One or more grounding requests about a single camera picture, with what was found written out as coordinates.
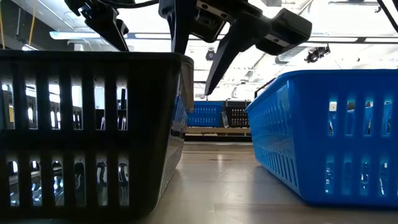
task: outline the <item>white ceiling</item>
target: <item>white ceiling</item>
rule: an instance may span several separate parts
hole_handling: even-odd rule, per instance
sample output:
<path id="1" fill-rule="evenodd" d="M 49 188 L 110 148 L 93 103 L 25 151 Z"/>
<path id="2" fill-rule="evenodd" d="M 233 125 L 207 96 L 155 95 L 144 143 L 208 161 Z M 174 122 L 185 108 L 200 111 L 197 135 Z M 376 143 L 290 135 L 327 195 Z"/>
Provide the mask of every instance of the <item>white ceiling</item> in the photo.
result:
<path id="1" fill-rule="evenodd" d="M 13 0 L 28 12 L 33 10 L 34 0 Z M 261 0 L 249 0 L 261 8 L 264 15 L 273 17 L 279 7 L 266 7 Z M 283 4 L 289 10 L 299 13 L 307 0 L 289 0 L 293 4 Z M 396 35 L 386 15 L 375 13 L 376 6 L 342 6 L 331 5 L 329 0 L 314 0 L 310 7 L 301 15 L 313 22 L 313 33 L 323 35 Z M 168 33 L 166 20 L 158 15 L 158 5 L 140 9 L 120 9 L 119 18 L 128 26 L 130 32 Z M 59 31 L 90 31 L 84 23 L 84 18 L 70 12 L 62 0 L 38 0 L 37 18 Z M 229 27 L 222 31 L 227 33 Z M 138 52 L 169 52 L 169 40 L 127 40 L 127 44 Z M 83 44 L 84 50 L 111 50 L 102 40 L 90 40 Z M 205 60 L 208 48 L 217 48 L 218 42 L 209 44 L 203 41 L 190 41 L 186 54 L 195 61 L 195 80 L 205 81 L 211 62 Z M 245 85 L 240 80 L 263 56 L 263 52 L 250 48 L 239 54 L 227 71 L 219 88 L 209 97 L 210 100 L 225 100 L 232 97 L 236 88 L 236 97 L 240 100 L 252 100 L 254 91 L 271 78 L 281 73 L 300 69 L 341 69 L 341 68 L 396 68 L 398 47 L 395 45 L 354 45 L 331 44 L 331 54 L 317 63 L 307 64 L 304 58 L 307 50 L 293 57 L 286 65 L 275 64 L 275 57 L 266 55 L 255 67 L 254 75 Z M 204 85 L 195 85 L 195 94 L 203 94 Z"/>

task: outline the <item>blue plastic basket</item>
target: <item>blue plastic basket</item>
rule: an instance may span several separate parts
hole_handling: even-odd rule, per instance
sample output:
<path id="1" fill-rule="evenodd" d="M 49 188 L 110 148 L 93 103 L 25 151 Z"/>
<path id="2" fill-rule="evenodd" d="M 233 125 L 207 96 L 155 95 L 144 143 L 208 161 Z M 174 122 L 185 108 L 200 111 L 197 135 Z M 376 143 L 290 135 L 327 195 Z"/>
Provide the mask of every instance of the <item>blue plastic basket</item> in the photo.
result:
<path id="1" fill-rule="evenodd" d="M 188 126 L 219 127 L 222 102 L 195 102 L 195 110 L 188 115 Z"/>
<path id="2" fill-rule="evenodd" d="M 246 109 L 256 159 L 309 203 L 398 206 L 397 83 L 397 70 L 281 75 Z"/>

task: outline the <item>cable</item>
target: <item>cable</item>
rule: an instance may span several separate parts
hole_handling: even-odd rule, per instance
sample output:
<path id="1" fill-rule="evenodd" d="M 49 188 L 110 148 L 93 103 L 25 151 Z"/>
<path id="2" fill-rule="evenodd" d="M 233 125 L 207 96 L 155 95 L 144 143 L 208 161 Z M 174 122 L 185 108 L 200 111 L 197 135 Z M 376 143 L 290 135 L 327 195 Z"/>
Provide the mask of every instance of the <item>cable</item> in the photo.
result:
<path id="1" fill-rule="evenodd" d="M 33 28 L 35 27 L 35 19 L 36 19 L 36 7 L 37 7 L 37 0 L 34 0 L 32 25 L 30 27 L 30 34 L 29 34 L 29 46 L 32 45 L 31 43 L 32 43 L 32 36 L 33 36 Z"/>
<path id="2" fill-rule="evenodd" d="M 1 43 L 2 43 L 2 49 L 6 49 L 6 43 L 4 42 L 4 31 L 3 31 L 3 26 L 2 26 L 2 15 L 1 15 L 1 0 L 0 0 L 0 32 L 1 32 Z"/>
<path id="3" fill-rule="evenodd" d="M 153 6 L 154 4 L 159 3 L 159 0 L 151 0 L 151 1 L 146 1 L 146 2 L 137 3 L 137 4 L 114 2 L 112 0 L 98 0 L 98 1 L 107 6 L 116 7 L 119 9 L 138 9 L 141 7 Z"/>

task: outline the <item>wooden floor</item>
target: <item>wooden floor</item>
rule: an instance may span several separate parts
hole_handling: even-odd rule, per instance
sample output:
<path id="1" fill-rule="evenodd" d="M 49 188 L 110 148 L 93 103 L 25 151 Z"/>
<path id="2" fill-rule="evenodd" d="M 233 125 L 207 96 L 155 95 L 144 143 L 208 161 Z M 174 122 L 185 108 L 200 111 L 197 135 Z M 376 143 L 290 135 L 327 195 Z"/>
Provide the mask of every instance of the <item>wooden floor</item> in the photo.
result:
<path id="1" fill-rule="evenodd" d="M 398 212 L 304 205 L 255 160 L 250 144 L 186 143 L 156 210 L 139 223 L 398 223 Z"/>

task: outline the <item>black plastic basket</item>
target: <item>black plastic basket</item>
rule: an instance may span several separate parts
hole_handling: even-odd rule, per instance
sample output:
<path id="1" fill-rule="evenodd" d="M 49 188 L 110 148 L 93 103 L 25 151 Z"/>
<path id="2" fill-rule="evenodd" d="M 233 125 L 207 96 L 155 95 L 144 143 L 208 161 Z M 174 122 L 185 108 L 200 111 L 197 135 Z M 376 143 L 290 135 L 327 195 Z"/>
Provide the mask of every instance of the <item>black plastic basket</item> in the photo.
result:
<path id="1" fill-rule="evenodd" d="M 153 211 L 180 160 L 193 110 L 192 60 L 171 53 L 1 53 L 0 77 L 12 87 L 14 113 L 10 128 L 10 101 L 0 97 L 2 217 L 115 222 Z M 33 129 L 28 83 L 37 94 Z M 49 100 L 49 83 L 59 84 L 59 108 Z M 72 106 L 72 85 L 81 85 L 82 108 Z M 104 130 L 95 125 L 95 85 L 105 88 Z M 122 130 L 121 86 L 127 88 Z M 51 123 L 53 110 L 60 127 Z"/>
<path id="2" fill-rule="evenodd" d="M 227 102 L 225 112 L 230 128 L 248 128 L 248 114 L 244 112 L 247 102 Z"/>

